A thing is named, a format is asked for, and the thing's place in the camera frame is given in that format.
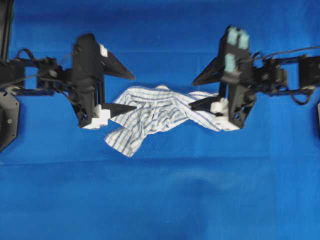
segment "wire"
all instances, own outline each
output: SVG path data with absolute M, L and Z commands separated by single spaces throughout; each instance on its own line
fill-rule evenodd
M 258 54 L 260 54 L 259 52 L 257 52 L 253 55 L 253 57 L 251 59 L 242 60 L 242 61 L 239 61 L 238 63 L 248 63 L 248 62 L 253 62 L 255 60 L 267 59 L 267 58 L 270 58 L 275 55 L 290 54 L 290 53 L 296 53 L 296 52 L 301 52 L 301 51 L 306 51 L 306 50 L 314 50 L 314 49 L 320 49 L 320 46 L 310 46 L 310 47 L 298 48 L 298 49 L 287 50 L 287 51 L 276 51 L 276 52 L 270 53 L 265 56 L 260 56 L 260 57 L 256 57 Z
M 20 56 L 20 54 L 21 54 L 22 52 L 25 52 L 33 63 L 36 61 L 36 58 L 34 57 L 34 55 L 32 54 L 32 52 L 31 52 L 28 48 L 22 48 L 22 49 L 20 49 L 20 50 L 16 53 L 15 58 L 16 58 L 16 59 L 19 59 L 19 58 L 20 58 L 19 56 Z
M 13 84 L 17 84 L 17 83 L 20 83 L 22 82 L 23 80 L 26 80 L 26 79 L 32 79 L 32 78 L 41 78 L 45 75 L 47 75 L 50 71 L 52 70 L 56 70 L 59 66 L 63 65 L 70 57 L 72 56 L 72 53 L 68 53 L 67 55 L 65 55 L 63 57 L 63 59 L 59 62 L 59 64 L 47 69 L 45 72 L 42 72 L 41 74 L 34 74 L 34 75 L 29 75 L 29 76 L 24 76 L 24 77 L 20 77 L 20 78 L 17 78 L 16 80 L 14 81 L 11 81 L 10 82 L 10 85 L 13 85 Z
M 291 98 L 292 98 L 292 100 L 296 103 L 296 104 L 298 104 L 298 105 L 306 105 L 309 101 L 310 101 L 310 96 L 311 95 L 305 95 L 305 97 L 306 97 L 306 99 L 305 99 L 305 101 L 299 101 L 298 99 L 296 99 L 294 96 L 295 95 L 293 95 L 292 93 L 290 94 L 290 96 L 291 96 Z
M 72 105 L 77 105 L 78 102 L 72 100 L 67 94 L 64 93 L 64 91 L 57 89 L 57 88 L 53 88 L 53 90 L 55 90 L 57 93 L 62 94 L 63 96 L 66 97 L 66 99 L 72 104 Z

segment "crumpled fabric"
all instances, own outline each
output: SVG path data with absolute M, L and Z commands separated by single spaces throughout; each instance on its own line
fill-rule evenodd
M 122 127 L 108 133 L 104 140 L 110 147 L 132 157 L 147 135 L 169 131 L 187 120 L 213 131 L 220 131 L 212 123 L 215 115 L 205 111 L 192 111 L 189 106 L 189 103 L 216 95 L 202 91 L 182 94 L 171 91 L 165 85 L 156 88 L 129 87 L 114 103 L 136 106 L 136 109 L 111 118 Z

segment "screw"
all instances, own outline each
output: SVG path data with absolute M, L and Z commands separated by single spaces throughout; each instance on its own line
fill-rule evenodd
M 56 78 L 58 76 L 58 73 L 54 70 L 49 70 L 49 74 L 50 74 L 50 76 L 52 76 L 54 78 Z
M 268 73 L 265 73 L 262 75 L 262 80 L 267 80 L 269 78 L 269 74 Z

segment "metal bracket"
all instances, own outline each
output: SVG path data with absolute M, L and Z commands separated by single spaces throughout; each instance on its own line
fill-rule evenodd
M 0 92 L 0 152 L 17 137 L 19 109 L 20 104 L 14 96 Z

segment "blue fabric surface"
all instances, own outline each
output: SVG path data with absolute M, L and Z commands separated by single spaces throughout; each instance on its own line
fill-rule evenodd
M 216 92 L 191 82 L 228 25 L 267 54 L 319 45 L 319 16 L 318 0 L 17 0 L 9 54 L 62 59 L 93 32 L 136 76 L 107 76 L 108 102 L 132 85 Z M 103 140 L 119 125 L 79 129 L 62 95 L 20 97 L 19 137 L 0 153 L 0 239 L 319 239 L 320 94 L 257 98 L 242 130 L 187 121 L 126 158 Z

